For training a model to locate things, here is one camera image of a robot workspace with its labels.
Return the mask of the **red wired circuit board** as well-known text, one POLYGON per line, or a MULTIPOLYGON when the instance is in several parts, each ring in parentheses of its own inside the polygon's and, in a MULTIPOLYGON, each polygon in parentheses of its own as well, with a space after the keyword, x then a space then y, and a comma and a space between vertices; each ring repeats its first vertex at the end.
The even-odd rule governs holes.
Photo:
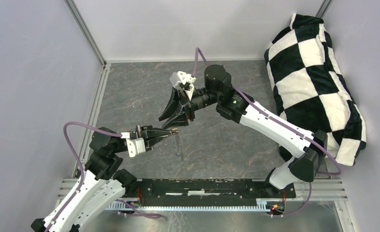
POLYGON ((282 203, 273 203, 269 207, 270 215, 282 215, 285 212, 285 202, 282 203))

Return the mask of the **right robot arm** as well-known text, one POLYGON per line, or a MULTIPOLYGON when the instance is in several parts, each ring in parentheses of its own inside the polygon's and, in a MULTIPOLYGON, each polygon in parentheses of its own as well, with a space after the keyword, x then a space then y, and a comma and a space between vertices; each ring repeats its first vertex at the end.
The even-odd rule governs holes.
POLYGON ((327 135, 300 128, 265 109, 231 83, 232 76, 222 65, 210 65, 204 71, 204 88, 194 87, 195 77, 174 72, 170 77, 172 92, 167 106, 158 118, 163 128, 187 126, 195 112, 216 105, 225 119, 254 129, 291 154, 282 166, 266 178, 264 192, 277 197, 287 185, 296 181, 313 182, 326 155, 327 135))

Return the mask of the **aluminium frame rail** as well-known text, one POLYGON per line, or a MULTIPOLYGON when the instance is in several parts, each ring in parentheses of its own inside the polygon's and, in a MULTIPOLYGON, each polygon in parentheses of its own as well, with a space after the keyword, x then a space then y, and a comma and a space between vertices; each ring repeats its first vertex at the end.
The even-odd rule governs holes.
POLYGON ((66 6, 68 7, 72 17, 74 18, 76 24, 78 25, 81 33, 86 39, 88 45, 93 51, 96 59, 101 64, 101 66, 105 67, 107 64, 106 59, 104 58, 102 52, 100 51, 95 39, 93 38, 92 33, 90 32, 85 20, 83 19, 82 14, 80 13, 75 1, 73 0, 64 0, 66 6))

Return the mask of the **metal keyring plate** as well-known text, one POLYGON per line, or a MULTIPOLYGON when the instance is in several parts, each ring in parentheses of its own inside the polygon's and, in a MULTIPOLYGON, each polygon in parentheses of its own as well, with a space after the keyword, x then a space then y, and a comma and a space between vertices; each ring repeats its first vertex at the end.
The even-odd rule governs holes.
POLYGON ((179 132, 180 131, 178 129, 178 132, 174 133, 174 135, 175 135, 175 149, 176 149, 175 153, 179 153, 178 157, 180 158, 181 162, 183 162, 184 161, 183 148, 182 148, 182 141, 181 141, 179 132))

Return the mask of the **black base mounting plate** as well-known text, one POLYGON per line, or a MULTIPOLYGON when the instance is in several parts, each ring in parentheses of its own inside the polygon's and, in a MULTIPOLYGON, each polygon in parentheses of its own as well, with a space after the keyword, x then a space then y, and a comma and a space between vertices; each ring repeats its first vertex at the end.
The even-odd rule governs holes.
POLYGON ((255 206, 258 199, 296 197, 293 184, 271 190, 260 179, 142 179, 131 183, 123 196, 144 206, 255 206))

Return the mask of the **black white checkered blanket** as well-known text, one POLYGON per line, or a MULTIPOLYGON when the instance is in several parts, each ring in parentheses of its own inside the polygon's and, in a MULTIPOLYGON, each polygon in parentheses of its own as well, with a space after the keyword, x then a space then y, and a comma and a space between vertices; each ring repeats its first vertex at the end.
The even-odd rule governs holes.
POLYGON ((366 147, 365 120, 335 59, 321 18, 293 14, 264 53, 276 113, 288 122, 327 134, 327 151, 353 166, 366 147))

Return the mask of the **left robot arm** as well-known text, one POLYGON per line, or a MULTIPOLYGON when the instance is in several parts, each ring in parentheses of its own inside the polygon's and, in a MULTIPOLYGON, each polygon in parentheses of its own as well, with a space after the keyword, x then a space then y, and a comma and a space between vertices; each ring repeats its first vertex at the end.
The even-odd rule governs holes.
POLYGON ((136 193, 136 177, 119 166, 123 159, 117 155, 127 152, 131 158, 152 150, 163 139, 178 133, 177 128, 161 129, 137 126, 134 131, 117 133, 108 128, 94 128, 71 121, 64 125, 65 139, 81 169, 76 184, 49 215, 31 224, 35 232, 81 232, 87 225, 118 198, 136 193), (67 134, 69 125, 94 131, 90 148, 92 154, 85 165, 72 146, 67 134))

